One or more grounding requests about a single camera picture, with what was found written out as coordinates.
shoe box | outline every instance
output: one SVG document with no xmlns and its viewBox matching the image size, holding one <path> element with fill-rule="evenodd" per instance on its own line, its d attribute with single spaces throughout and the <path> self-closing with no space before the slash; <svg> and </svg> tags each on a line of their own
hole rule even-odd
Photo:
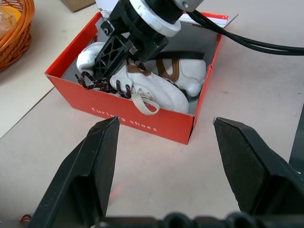
<svg viewBox="0 0 304 228">
<path fill-rule="evenodd" d="M 110 10 L 103 10 L 102 13 L 107 16 Z M 198 26 L 186 14 L 181 17 L 181 31 L 176 36 L 169 38 L 169 44 L 164 51 L 177 51 L 182 47 L 184 51 L 200 50 L 204 52 L 204 60 L 208 66 L 205 83 L 200 95 L 189 99 L 188 114 L 160 109 L 156 115 L 148 116 L 142 114 L 131 100 L 97 90 L 85 90 L 77 82 L 75 74 L 80 75 L 76 67 L 79 53 L 93 42 L 105 42 L 107 40 L 107 36 L 100 29 L 101 23 L 106 19 L 102 13 L 93 16 L 70 45 L 46 70 L 46 76 L 75 109 L 102 118 L 119 116 L 121 124 L 188 144 L 200 110 L 203 108 L 203 100 L 208 91 L 208 83 L 219 51 L 221 35 Z M 225 15 L 209 13 L 204 13 L 204 15 L 222 27 L 233 20 L 233 18 L 229 19 Z"/>
</svg>

black cable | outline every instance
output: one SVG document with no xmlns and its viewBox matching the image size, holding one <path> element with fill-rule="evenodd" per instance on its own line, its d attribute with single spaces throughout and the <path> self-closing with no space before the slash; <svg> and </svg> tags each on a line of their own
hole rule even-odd
<svg viewBox="0 0 304 228">
<path fill-rule="evenodd" d="M 198 16 L 202 20 L 207 19 L 211 23 L 214 23 L 213 21 L 211 21 L 210 19 L 208 19 L 207 17 L 205 17 L 204 15 L 202 15 L 197 10 L 194 11 L 194 14 L 196 16 Z M 232 35 L 240 38 L 241 40 L 243 40 L 245 42 L 248 42 L 248 43 L 253 44 L 253 45 L 265 47 L 265 48 L 278 49 L 278 50 L 284 50 L 284 51 L 293 51 L 293 52 L 304 52 L 304 47 L 289 47 L 289 46 L 282 46 L 282 45 L 276 45 L 276 44 L 269 44 L 269 43 L 260 42 L 260 41 L 253 40 L 253 39 L 248 39 L 246 37 L 242 37 L 242 36 L 239 36 L 239 35 L 236 35 L 236 34 L 233 34 L 233 33 L 230 33 L 230 34 L 232 34 Z"/>
<path fill-rule="evenodd" d="M 211 21 L 204 15 L 200 14 L 198 11 L 195 11 L 194 13 L 188 12 L 188 14 L 195 22 L 199 23 L 200 25 L 206 27 L 207 29 L 215 31 L 219 34 L 222 34 L 249 49 L 263 52 L 263 53 L 272 54 L 272 55 L 304 56 L 304 48 L 303 48 L 303 50 L 301 50 L 301 48 L 297 48 L 297 47 L 295 48 L 295 47 L 271 45 L 268 43 L 263 43 L 263 42 L 259 42 L 256 40 L 243 38 L 241 36 L 234 35 L 234 34 L 227 32 L 226 30 L 224 30 L 223 28 L 221 28 L 220 26 L 215 24 L 213 21 Z"/>
</svg>

wicker basket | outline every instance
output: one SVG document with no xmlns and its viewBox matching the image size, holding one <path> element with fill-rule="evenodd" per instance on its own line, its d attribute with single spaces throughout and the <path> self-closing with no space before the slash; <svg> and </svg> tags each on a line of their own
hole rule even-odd
<svg viewBox="0 0 304 228">
<path fill-rule="evenodd" d="M 2 5 L 18 9 L 22 15 L 10 30 L 0 36 L 0 72 L 16 62 L 29 48 L 29 31 L 35 12 L 33 0 L 2 0 Z"/>
</svg>

brown leather trim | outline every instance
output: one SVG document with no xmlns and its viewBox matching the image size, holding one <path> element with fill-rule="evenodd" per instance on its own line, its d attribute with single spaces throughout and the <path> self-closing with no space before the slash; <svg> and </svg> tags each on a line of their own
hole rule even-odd
<svg viewBox="0 0 304 228">
<path fill-rule="evenodd" d="M 129 61 L 127 61 L 127 71 L 128 71 L 128 73 L 142 73 L 142 74 L 145 75 L 145 76 L 151 75 L 151 72 L 150 72 L 150 71 L 141 70 L 139 67 L 134 66 L 134 65 L 131 65 L 131 64 L 129 63 Z"/>
<path fill-rule="evenodd" d="M 180 61 L 178 59 L 172 59 L 172 75 L 169 75 L 165 69 L 162 59 L 156 60 L 156 66 L 158 70 L 158 75 L 165 77 L 172 82 L 176 82 L 180 77 Z"/>
</svg>

